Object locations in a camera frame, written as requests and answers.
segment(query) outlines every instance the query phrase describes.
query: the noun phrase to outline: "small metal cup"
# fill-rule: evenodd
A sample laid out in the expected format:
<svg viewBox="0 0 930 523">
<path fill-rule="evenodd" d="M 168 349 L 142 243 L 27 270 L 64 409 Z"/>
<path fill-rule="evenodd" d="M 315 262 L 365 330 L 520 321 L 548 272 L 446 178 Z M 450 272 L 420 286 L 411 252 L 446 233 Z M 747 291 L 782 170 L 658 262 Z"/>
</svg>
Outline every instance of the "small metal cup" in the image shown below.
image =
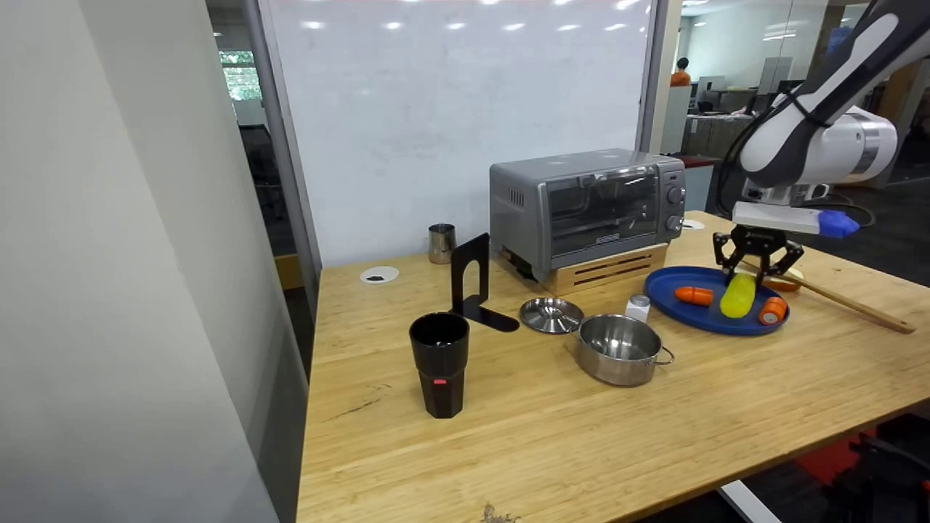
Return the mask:
<svg viewBox="0 0 930 523">
<path fill-rule="evenodd" d="M 430 224 L 430 262 L 449 263 L 458 249 L 458 225 L 455 224 Z"/>
</svg>

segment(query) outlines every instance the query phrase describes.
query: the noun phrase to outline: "toaster oven door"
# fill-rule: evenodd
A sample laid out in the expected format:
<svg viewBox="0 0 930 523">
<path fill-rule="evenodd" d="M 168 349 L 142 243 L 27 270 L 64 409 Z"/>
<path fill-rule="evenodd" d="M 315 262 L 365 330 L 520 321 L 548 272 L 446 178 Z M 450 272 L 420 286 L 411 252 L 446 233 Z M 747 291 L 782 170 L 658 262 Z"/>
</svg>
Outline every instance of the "toaster oven door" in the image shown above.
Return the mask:
<svg viewBox="0 0 930 523">
<path fill-rule="evenodd" d="M 551 185 L 552 255 L 617 243 L 642 246 L 654 239 L 658 173 L 590 173 Z"/>
</svg>

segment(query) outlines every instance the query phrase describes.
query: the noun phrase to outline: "black cup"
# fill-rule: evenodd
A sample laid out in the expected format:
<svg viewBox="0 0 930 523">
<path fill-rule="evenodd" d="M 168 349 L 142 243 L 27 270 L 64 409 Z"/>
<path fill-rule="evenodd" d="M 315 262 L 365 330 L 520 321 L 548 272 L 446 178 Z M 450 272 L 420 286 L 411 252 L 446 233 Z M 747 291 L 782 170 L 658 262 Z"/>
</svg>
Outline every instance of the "black cup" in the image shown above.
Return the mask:
<svg viewBox="0 0 930 523">
<path fill-rule="evenodd" d="M 455 419 L 462 409 L 469 321 L 458 314 L 428 314 L 411 326 L 414 361 L 434 419 Z"/>
</svg>

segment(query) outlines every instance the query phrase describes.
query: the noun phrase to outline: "whiteboard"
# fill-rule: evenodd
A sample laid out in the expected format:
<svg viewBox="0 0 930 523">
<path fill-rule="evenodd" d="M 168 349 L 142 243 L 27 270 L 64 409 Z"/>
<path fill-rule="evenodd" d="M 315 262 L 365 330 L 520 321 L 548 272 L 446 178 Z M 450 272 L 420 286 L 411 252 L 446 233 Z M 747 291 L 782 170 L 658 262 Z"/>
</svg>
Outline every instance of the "whiteboard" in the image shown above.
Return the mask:
<svg viewBox="0 0 930 523">
<path fill-rule="evenodd" d="M 488 230 L 488 164 L 635 147 L 654 0 L 263 0 L 327 268 Z"/>
</svg>

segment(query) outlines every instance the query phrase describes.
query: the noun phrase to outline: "wooden countertop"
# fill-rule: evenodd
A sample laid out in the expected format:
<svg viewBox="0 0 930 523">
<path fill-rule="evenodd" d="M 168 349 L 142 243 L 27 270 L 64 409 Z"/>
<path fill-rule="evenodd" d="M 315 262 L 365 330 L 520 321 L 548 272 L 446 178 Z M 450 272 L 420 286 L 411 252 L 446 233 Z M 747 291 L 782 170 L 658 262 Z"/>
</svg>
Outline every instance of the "wooden countertop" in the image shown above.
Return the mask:
<svg viewBox="0 0 930 523">
<path fill-rule="evenodd" d="M 713 268 L 707 230 L 684 233 L 665 263 Z M 816 294 L 789 294 L 771 336 L 718 336 L 652 310 L 678 361 L 641 388 L 613 388 L 574 361 L 571 336 L 500 334 L 471 321 L 466 409 L 421 406 L 408 329 L 449 310 L 450 275 L 428 255 L 386 262 L 389 285 L 359 268 L 322 270 L 302 454 L 299 519 L 613 519 L 671 504 L 827 438 L 930 398 L 930 291 L 808 249 L 808 278 L 857 291 L 920 326 L 882 329 Z M 539 297 L 492 263 L 492 310 Z M 568 294 L 584 314 L 629 294 Z"/>
</svg>

